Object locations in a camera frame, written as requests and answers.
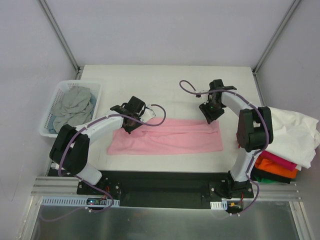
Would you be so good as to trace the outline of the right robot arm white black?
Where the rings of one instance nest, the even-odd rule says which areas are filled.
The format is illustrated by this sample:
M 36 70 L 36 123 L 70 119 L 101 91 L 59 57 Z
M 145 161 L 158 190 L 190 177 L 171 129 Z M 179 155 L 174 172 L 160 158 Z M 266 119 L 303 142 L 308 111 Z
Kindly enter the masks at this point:
M 238 198 L 249 192 L 254 164 L 274 139 L 271 109 L 252 105 L 236 90 L 234 86 L 225 86 L 221 79 L 215 79 L 209 84 L 204 103 L 199 106 L 208 124 L 221 117 L 225 113 L 224 108 L 238 116 L 236 139 L 239 153 L 226 178 L 214 187 L 215 194 L 226 199 Z

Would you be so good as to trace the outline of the pink t shirt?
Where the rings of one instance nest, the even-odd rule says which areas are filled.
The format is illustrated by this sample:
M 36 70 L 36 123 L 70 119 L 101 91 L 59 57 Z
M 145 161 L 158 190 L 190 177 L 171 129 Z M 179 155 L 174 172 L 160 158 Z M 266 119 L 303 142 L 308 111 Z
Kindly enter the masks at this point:
M 218 121 L 167 118 L 160 126 L 142 125 L 131 133 L 113 132 L 108 155 L 183 155 L 221 152 Z

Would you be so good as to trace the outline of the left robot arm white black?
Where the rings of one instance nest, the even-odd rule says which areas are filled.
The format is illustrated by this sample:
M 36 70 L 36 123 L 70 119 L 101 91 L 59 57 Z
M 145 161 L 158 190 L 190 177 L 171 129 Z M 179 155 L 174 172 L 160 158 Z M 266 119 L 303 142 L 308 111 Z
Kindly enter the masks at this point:
M 106 182 L 102 173 L 88 162 L 90 145 L 115 130 L 131 133 L 156 117 L 151 105 L 133 96 L 127 103 L 115 105 L 107 114 L 78 126 L 64 125 L 52 146 L 49 158 L 58 165 L 58 176 L 66 174 L 88 182 L 96 195 L 103 193 Z

